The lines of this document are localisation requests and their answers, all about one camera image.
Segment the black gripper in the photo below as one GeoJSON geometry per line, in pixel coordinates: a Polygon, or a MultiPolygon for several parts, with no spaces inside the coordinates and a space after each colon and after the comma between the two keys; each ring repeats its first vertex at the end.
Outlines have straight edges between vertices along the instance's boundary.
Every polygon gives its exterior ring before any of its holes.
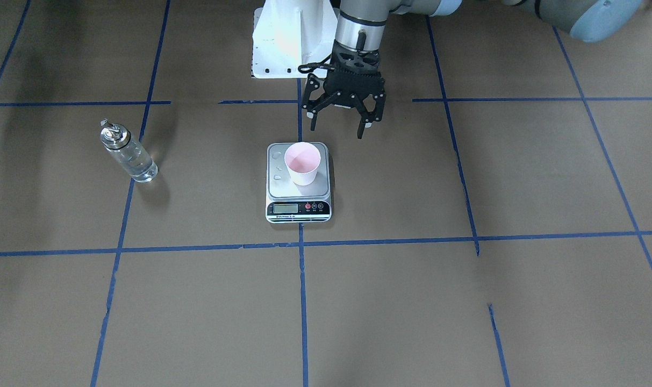
{"type": "Polygon", "coordinates": [[[385,109],[385,79],[379,71],[379,51],[353,51],[333,46],[331,68],[325,79],[309,74],[302,93],[302,109],[310,118],[310,130],[316,130],[318,113],[329,105],[354,108],[360,114],[357,138],[365,129],[382,120],[385,109]],[[372,97],[375,105],[369,111],[363,102],[372,97]]]}

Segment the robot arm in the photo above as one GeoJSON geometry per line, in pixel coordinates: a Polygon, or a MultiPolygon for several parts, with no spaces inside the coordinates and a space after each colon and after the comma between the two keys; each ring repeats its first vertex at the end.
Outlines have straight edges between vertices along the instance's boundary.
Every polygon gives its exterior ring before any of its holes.
{"type": "Polygon", "coordinates": [[[334,106],[359,115],[357,137],[384,118],[387,93],[380,49],[393,16],[454,18],[469,10],[510,8],[565,32],[576,41],[600,42],[612,36],[640,9],[640,1],[330,1],[336,26],[330,52],[302,64],[307,79],[301,109],[315,131],[321,110],[334,106]]]}

